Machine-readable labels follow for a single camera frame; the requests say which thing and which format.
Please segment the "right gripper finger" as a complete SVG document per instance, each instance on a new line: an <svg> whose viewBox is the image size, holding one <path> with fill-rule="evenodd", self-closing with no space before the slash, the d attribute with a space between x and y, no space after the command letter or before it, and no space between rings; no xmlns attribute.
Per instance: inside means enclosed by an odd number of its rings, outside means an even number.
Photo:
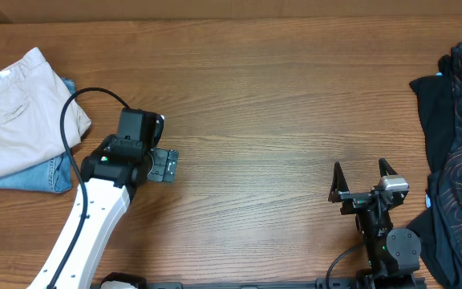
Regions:
<svg viewBox="0 0 462 289"><path fill-rule="evenodd" d="M397 174L397 172L389 165L385 158L379 159L379 172L381 177Z"/></svg>
<svg viewBox="0 0 462 289"><path fill-rule="evenodd" d="M339 162L334 163L333 181L330 188L330 195L339 195L341 193L349 193L347 181L344 177L341 165Z"/></svg>

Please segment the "beige cotton shorts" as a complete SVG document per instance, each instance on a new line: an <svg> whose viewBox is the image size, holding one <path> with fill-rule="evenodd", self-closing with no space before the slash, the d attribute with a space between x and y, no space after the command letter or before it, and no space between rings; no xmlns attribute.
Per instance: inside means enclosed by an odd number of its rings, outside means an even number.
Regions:
<svg viewBox="0 0 462 289"><path fill-rule="evenodd" d="M70 96L37 47L0 71L0 177L65 152L60 116Z"/></svg>

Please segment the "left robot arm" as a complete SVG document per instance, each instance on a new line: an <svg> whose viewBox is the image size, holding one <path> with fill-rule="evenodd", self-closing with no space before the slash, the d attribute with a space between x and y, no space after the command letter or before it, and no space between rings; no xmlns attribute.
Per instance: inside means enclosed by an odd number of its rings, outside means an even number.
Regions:
<svg viewBox="0 0 462 289"><path fill-rule="evenodd" d="M147 181L174 181L179 153L158 148L164 116L125 108L85 157L75 203L32 288L89 288L111 233Z"/></svg>

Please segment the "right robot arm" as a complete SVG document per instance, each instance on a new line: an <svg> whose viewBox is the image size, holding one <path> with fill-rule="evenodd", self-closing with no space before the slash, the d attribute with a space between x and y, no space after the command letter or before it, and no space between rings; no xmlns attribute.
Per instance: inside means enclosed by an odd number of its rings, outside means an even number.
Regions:
<svg viewBox="0 0 462 289"><path fill-rule="evenodd" d="M379 159L380 179L368 192L352 193L339 163L334 164L328 201L342 205L342 215L355 216L356 228L363 242L341 253L329 266L325 288L425 288L424 279L414 275L419 270L422 245L417 234L407 228L395 228L389 211L403 204L409 184L389 163ZM360 249L367 253L367 269L356 272L339 285L331 279L336 265Z"/></svg>

